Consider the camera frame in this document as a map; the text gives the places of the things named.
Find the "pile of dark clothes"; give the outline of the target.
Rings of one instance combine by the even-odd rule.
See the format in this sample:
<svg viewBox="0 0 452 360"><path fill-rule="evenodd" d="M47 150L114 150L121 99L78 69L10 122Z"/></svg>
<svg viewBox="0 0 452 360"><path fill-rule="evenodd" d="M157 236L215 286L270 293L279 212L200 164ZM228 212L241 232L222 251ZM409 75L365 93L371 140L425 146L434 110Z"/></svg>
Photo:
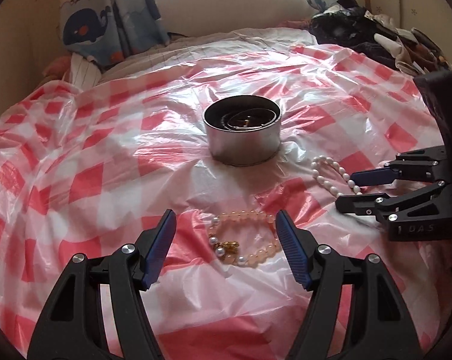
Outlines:
<svg viewBox="0 0 452 360"><path fill-rule="evenodd" d="M314 15L308 31L320 44L350 48L412 77L452 71L442 49L424 32L397 28L390 17L373 15L355 0L338 0Z"/></svg>

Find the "round silver metal tin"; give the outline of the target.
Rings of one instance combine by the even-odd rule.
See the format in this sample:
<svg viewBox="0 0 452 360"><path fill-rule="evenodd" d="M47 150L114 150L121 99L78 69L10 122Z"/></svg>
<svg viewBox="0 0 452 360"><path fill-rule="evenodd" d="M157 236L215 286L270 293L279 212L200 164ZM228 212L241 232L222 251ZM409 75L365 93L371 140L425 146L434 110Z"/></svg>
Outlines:
<svg viewBox="0 0 452 360"><path fill-rule="evenodd" d="M235 167L264 163L281 147L281 108L272 100L256 95L220 99L205 109L211 156Z"/></svg>

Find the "red white checkered plastic sheet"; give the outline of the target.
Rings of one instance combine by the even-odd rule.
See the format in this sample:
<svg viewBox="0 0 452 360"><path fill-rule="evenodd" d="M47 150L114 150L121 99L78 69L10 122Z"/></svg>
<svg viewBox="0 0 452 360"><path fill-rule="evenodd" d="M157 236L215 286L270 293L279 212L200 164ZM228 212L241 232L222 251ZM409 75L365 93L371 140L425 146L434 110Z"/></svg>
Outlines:
<svg viewBox="0 0 452 360"><path fill-rule="evenodd" d="M254 167L210 157L203 111L253 94L282 111L281 152ZM21 352L69 258L108 255L177 213L159 282L142 298L169 359L282 359L309 294L282 253L221 264L208 219L286 210L342 254L377 253L427 349L441 307L429 246L390 243L372 218L338 214L311 174L329 156L357 172L441 139L411 78L350 49L239 49L123 73L91 90L62 81L0 117L0 327Z"/></svg>

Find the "striped beige bed sheet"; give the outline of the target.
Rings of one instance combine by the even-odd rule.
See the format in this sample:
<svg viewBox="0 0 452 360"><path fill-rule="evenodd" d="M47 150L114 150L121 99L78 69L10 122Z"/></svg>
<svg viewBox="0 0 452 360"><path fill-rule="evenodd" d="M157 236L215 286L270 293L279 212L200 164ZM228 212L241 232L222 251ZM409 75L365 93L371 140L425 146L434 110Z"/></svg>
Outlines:
<svg viewBox="0 0 452 360"><path fill-rule="evenodd" d="M183 37L168 46L153 48L127 58L106 71L99 82L102 84L125 77L136 77L146 72L205 58L245 52L286 53L294 46L309 47L317 44L314 35L295 28L242 28L198 38Z"/></svg>

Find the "striped white pillow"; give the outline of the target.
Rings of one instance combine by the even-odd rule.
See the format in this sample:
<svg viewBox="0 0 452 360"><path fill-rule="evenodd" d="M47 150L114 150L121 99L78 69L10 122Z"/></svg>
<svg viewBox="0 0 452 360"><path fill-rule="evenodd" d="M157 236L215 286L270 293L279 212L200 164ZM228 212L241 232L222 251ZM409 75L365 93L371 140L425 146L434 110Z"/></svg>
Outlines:
<svg viewBox="0 0 452 360"><path fill-rule="evenodd" d="M96 86L101 78L102 72L93 61L73 53L63 80L81 90L87 90Z"/></svg>

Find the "blue whale print curtain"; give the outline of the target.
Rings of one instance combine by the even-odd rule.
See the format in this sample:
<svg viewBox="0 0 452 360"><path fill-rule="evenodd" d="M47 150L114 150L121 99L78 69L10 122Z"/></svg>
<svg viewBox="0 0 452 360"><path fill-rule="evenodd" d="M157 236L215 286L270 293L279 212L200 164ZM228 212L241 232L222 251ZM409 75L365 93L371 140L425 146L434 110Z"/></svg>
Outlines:
<svg viewBox="0 0 452 360"><path fill-rule="evenodd" d="M59 32L67 50L102 68L170 42L155 0L60 0Z"/></svg>

